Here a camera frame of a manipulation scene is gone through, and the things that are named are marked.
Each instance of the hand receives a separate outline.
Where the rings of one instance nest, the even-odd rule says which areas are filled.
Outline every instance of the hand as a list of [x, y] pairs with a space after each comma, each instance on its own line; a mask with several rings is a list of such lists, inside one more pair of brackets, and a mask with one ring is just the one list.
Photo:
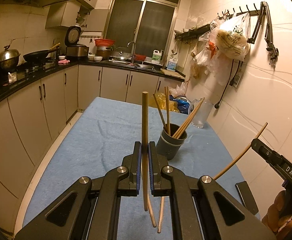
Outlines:
[[283, 240], [292, 228], [291, 220], [282, 230], [280, 230], [280, 232], [278, 232], [278, 229], [281, 228], [292, 216], [291, 214], [279, 219], [279, 212], [284, 206], [284, 192], [284, 190], [279, 192], [274, 203], [268, 208], [268, 213], [262, 219], [262, 223], [276, 234], [277, 240]]

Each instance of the rice cooker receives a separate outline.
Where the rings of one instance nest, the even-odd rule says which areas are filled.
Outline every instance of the rice cooker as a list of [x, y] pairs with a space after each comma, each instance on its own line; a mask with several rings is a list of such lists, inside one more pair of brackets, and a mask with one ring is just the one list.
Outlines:
[[68, 28], [65, 36], [66, 57], [78, 58], [88, 56], [89, 47], [84, 44], [78, 44], [81, 28], [79, 24]]

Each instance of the gray cup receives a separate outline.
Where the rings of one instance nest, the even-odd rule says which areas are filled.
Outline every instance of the gray cup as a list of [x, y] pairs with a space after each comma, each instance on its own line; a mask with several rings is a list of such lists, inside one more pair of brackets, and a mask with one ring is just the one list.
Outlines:
[[[178, 128], [179, 125], [171, 123], [170, 124], [171, 135], [174, 135]], [[169, 136], [163, 129], [156, 145], [156, 151], [158, 154], [166, 156], [167, 160], [171, 160], [173, 157], [175, 157], [176, 153], [178, 152], [179, 148], [182, 146], [186, 138], [187, 138], [186, 131], [184, 131], [184, 133], [180, 136], [179, 139], [175, 139]]]

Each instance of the glass pitcher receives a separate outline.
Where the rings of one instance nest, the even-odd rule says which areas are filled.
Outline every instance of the glass pitcher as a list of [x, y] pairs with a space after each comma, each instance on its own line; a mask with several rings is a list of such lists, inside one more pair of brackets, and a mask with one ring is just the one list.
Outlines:
[[[188, 114], [191, 113], [191, 111], [194, 109], [194, 104], [199, 103], [200, 100], [195, 99], [191, 102], [189, 108], [188, 108]], [[203, 128], [205, 122], [207, 121], [207, 118], [210, 114], [210, 111], [213, 107], [213, 103], [211, 103], [209, 100], [205, 99], [202, 103], [201, 107], [199, 108], [198, 112], [196, 113], [195, 117], [193, 118], [191, 124], [197, 128]]]

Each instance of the window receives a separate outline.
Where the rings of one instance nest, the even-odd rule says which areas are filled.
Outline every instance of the window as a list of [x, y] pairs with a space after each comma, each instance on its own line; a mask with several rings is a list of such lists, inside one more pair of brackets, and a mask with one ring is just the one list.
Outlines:
[[116, 47], [136, 42], [136, 53], [167, 49], [179, 0], [113, 0], [106, 39]]

